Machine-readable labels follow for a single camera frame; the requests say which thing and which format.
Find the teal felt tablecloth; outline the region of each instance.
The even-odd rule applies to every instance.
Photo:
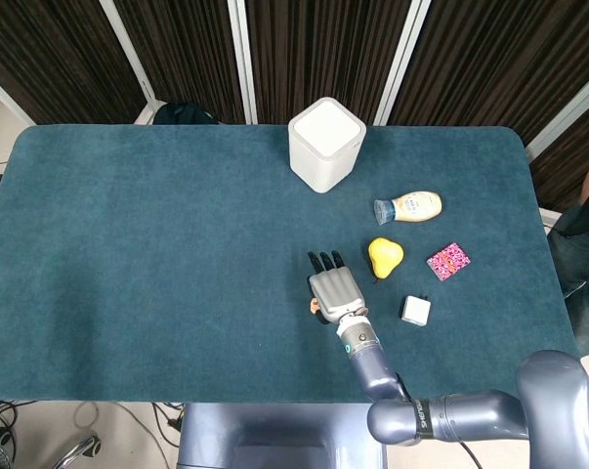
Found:
[[[378,227],[373,200],[426,190],[431,221]],[[399,242],[374,283],[365,249]],[[441,282],[425,260],[458,242]],[[505,128],[368,129],[326,194],[280,126],[33,127],[0,187],[0,398],[364,402],[309,313],[307,251],[341,252],[417,397],[514,393],[520,360],[576,354],[520,139]],[[427,295],[426,327],[399,320]]]

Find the dark brown curtain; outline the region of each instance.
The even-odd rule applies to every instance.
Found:
[[[505,125],[525,144],[589,80],[589,0],[433,0],[391,124]]]
[[[408,0],[247,0],[260,123],[284,124],[323,96],[374,119]]]
[[[530,163],[539,206],[563,212],[578,200],[589,169],[589,110]]]
[[[133,122],[146,104],[97,0],[1,0],[0,85],[39,124]]]
[[[244,123],[226,0],[116,0],[158,100]]]

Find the white box lid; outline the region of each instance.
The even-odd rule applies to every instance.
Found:
[[[331,159],[365,132],[363,122],[333,98],[316,101],[292,119],[290,131],[292,127],[324,159]]]

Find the pink card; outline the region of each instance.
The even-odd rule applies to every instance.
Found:
[[[427,264],[442,281],[454,276],[461,269],[470,264],[470,258],[453,242],[433,257],[427,259]]]

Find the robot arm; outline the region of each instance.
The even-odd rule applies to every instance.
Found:
[[[374,402],[367,423],[387,445],[422,439],[446,442],[527,439],[531,469],[589,469],[589,377],[580,362],[543,351],[520,366],[520,399],[500,391],[412,400],[390,366],[367,318],[363,295],[340,255],[309,253],[316,274],[308,278],[321,321],[338,324],[358,380]]]

